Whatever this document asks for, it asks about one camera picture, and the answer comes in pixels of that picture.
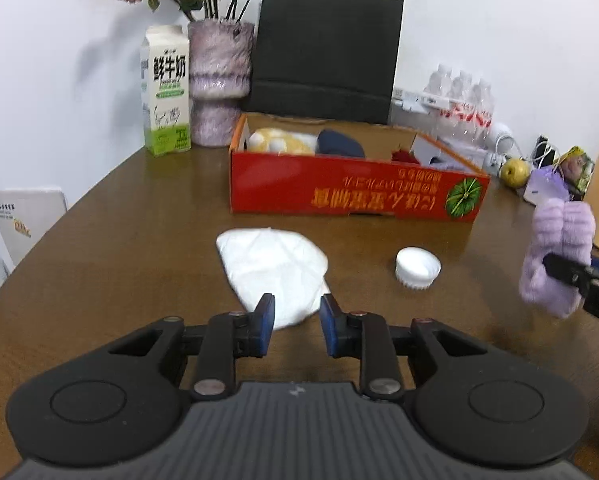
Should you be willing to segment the lilac fluffy socks roll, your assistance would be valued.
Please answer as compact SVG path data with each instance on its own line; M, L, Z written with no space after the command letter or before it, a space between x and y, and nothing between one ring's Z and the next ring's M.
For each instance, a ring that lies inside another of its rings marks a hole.
M519 281L521 298L556 318L572 315L580 304L580 293L575 286L551 278L543 258L554 254L589 266L594 236L595 217L587 203L550 198L538 205Z

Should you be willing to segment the white cloth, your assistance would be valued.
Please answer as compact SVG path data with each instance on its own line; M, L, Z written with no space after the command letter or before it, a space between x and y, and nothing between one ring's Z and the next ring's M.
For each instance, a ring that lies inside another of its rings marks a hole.
M254 311L265 294L275 297L275 330L304 322L330 292L325 281L328 257L300 233L232 229L217 236L216 247L245 310Z

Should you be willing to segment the white plastic jar lid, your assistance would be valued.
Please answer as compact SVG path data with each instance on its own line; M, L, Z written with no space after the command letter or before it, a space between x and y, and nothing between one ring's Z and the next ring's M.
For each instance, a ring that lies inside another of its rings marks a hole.
M405 247L397 252L395 276L403 286L426 289L441 273L441 261L420 247Z

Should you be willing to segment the red fabric rose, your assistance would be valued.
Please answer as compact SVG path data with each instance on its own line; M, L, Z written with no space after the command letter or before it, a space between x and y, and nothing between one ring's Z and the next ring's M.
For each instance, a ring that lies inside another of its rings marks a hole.
M419 159L411 153L411 151L400 148L397 151L392 151L392 162L400 162L401 164L420 165Z

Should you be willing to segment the navy blue zip case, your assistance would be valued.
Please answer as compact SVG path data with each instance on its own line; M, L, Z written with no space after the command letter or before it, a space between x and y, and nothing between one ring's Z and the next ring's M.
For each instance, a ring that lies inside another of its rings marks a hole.
M365 158L365 150L358 141L332 129L323 129L318 134L316 153L319 155Z

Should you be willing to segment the yellow white plush toy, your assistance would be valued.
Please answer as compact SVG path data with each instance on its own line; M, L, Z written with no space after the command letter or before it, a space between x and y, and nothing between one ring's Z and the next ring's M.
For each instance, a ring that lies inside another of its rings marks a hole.
M313 155L317 149L317 137L278 128L260 128L246 140L246 148L253 153Z

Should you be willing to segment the purple knitted pouch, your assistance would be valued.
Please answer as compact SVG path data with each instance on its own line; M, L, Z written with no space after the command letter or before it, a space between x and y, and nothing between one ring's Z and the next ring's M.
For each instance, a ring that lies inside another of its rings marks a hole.
M438 157L432 157L429 161L431 168L439 170L452 170L452 171L463 171L464 166L453 162L452 160L441 160Z

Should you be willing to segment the purple tissue pack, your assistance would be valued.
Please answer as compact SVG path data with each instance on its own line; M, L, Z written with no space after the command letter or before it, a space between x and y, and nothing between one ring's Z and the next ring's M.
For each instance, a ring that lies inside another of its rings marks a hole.
M531 172L522 197L526 203L533 206L541 205L553 198L568 202L569 189L561 172L552 166L546 166Z

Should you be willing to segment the colourful snack packet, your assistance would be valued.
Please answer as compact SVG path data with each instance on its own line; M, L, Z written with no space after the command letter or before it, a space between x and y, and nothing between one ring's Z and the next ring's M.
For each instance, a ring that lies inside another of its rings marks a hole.
M595 162L582 148L573 146L560 158L559 167L571 193L583 197L595 170Z

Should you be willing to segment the green yellow apple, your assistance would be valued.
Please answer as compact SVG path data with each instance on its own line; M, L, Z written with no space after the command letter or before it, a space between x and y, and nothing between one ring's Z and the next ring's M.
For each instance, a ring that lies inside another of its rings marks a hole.
M499 179L508 188L523 188L531 175L531 165L521 158L509 158L499 170Z

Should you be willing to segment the small white fan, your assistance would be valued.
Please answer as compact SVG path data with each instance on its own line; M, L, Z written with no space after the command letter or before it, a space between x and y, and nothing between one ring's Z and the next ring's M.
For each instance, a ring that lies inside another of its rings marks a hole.
M486 150L497 155L508 155L514 146L512 130L502 122L493 122L485 138Z

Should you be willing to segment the red cardboard box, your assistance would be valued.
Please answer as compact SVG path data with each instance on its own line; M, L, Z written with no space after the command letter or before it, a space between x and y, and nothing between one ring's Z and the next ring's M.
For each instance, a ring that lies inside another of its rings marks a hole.
M323 129L358 141L365 158L253 153L246 140L260 128L318 136ZM392 151L411 151L420 165L392 162ZM431 168L432 157L463 171ZM410 128L245 113L230 148L230 207L257 214L380 214L400 219L473 222L490 178L443 143Z

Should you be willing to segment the water bottle right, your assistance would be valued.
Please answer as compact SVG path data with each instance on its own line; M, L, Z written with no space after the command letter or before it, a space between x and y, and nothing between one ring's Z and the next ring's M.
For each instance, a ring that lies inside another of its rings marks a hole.
M471 105L471 114L467 116L467 122L472 139L475 142L482 142L488 136L495 109L491 84L484 78L472 87L469 104Z

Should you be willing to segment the water bottle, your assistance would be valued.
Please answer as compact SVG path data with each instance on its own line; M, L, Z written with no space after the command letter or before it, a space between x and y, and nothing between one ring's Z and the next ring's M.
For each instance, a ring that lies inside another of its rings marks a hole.
M429 81L423 92L428 96L447 96L452 81L452 68L445 64L439 64L437 69L429 76Z
M461 70L460 74L453 78L447 99L449 99L449 119L452 128L464 126L472 117L474 105L470 101L470 92L472 89L472 75Z
M491 84L484 78L472 87L469 104L471 105L471 114L467 116L467 122L472 139L475 142L482 142L488 136L495 109Z

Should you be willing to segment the water bottle middle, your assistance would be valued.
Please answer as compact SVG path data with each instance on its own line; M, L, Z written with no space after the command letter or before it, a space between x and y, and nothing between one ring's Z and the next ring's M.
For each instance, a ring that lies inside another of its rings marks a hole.
M461 70L460 74L453 78L447 99L449 99L449 119L452 128L464 126L472 117L474 105L470 101L470 92L472 89L472 75Z

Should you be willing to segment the water bottle left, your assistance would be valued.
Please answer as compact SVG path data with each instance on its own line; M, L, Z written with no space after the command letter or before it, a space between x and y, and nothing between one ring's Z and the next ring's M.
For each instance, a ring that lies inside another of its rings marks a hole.
M429 76L429 81L423 92L428 96L447 96L452 81L452 68L445 64L439 64L437 69Z

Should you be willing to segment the white flat carton box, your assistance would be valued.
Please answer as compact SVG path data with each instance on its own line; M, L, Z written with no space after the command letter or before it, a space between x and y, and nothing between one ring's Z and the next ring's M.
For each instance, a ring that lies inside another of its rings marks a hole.
M392 99L403 110L409 110L409 112L431 113L432 110L441 110L442 112L451 110L449 99L425 92L407 91L395 87Z

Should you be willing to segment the white panel board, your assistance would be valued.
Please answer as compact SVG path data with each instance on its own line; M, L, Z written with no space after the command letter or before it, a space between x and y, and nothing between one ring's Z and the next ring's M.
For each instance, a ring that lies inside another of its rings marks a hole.
M0 234L14 266L68 211L60 188L0 191Z

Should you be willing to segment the purple textured vase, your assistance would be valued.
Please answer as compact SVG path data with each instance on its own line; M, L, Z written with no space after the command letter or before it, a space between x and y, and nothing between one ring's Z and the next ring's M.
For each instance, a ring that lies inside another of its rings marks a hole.
M230 144L251 90L254 25L242 21L191 22L189 96L192 142L208 148Z

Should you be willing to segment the black paper shopping bag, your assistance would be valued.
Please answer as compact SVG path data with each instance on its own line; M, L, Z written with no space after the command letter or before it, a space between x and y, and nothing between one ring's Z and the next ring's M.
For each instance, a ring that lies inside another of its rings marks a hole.
M250 112L384 125L403 0L262 0Z

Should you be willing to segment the milk carton white green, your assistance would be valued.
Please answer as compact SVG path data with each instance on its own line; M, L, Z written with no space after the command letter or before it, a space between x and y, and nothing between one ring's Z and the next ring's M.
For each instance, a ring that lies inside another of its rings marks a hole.
M146 30L140 76L144 146L154 156L188 151L189 39L181 25Z

